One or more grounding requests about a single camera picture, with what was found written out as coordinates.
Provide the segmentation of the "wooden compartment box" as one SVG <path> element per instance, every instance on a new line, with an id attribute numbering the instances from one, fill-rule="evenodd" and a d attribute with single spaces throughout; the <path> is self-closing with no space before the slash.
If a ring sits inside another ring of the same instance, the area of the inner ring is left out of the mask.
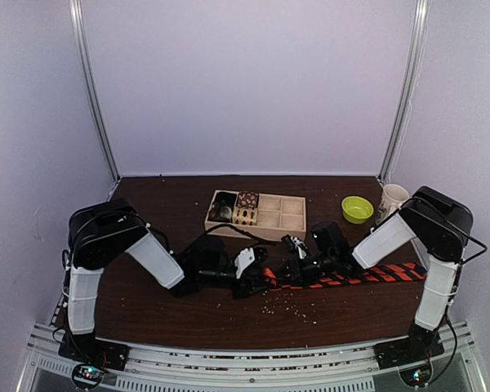
<path id="1" fill-rule="evenodd" d="M 216 190 L 204 220 L 215 235 L 245 238 L 244 231 L 258 238 L 279 242 L 285 235 L 305 239 L 306 199 L 250 191 Z"/>

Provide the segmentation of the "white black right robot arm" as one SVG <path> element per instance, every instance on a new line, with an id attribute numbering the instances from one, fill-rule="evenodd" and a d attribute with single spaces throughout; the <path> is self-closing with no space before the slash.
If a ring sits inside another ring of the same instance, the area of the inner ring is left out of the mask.
<path id="1" fill-rule="evenodd" d="M 412 247 L 425 283 L 402 351 L 417 361 L 433 348 L 434 336 L 456 295 L 473 225 L 473 213 L 465 204 L 422 186 L 355 246 L 349 245 L 337 223 L 317 224 L 312 230 L 317 254 L 307 256 L 305 246 L 293 243 L 297 256 L 280 270 L 278 280 L 310 287 L 333 279 L 362 279 L 377 270 L 405 280 L 412 277 L 412 267 L 389 264 L 386 258 Z"/>

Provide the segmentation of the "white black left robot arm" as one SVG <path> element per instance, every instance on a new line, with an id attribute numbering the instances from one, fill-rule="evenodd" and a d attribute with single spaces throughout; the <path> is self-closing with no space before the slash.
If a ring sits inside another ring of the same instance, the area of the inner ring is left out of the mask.
<path id="1" fill-rule="evenodd" d="M 146 222 L 124 198 L 84 207 L 69 218 L 68 249 L 63 252 L 67 296 L 66 339 L 84 363 L 101 354 L 96 339 L 98 289 L 107 266 L 128 254 L 175 297 L 199 292 L 203 285 L 230 287 L 235 299 L 270 288 L 263 266 L 266 241 L 230 256 L 211 230 L 175 253 L 165 233 Z"/>

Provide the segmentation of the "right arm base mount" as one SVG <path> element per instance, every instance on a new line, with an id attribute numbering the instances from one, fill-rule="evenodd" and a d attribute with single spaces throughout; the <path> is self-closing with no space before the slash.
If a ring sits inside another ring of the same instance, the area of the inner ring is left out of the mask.
<path id="1" fill-rule="evenodd" d="M 432 358 L 444 353 L 439 330 L 423 330 L 416 324 L 411 325 L 407 337 L 373 346 L 379 369 L 404 367 L 399 371 L 402 383 L 415 390 L 432 386 L 448 370 L 457 353 L 456 330 L 449 318 L 446 324 L 454 339 L 454 346 L 448 361 L 438 373 L 435 373 Z"/>

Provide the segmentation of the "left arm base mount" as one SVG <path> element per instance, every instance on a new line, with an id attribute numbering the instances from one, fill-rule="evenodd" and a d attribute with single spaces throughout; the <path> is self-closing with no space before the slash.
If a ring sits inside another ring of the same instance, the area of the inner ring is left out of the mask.
<path id="1" fill-rule="evenodd" d="M 67 326 L 58 327 L 51 335 L 59 344 L 58 355 L 77 362 L 70 379 L 79 390 L 91 391 L 111 377 L 112 371 L 126 367 L 128 345 L 99 340 L 94 332 L 75 335 Z"/>

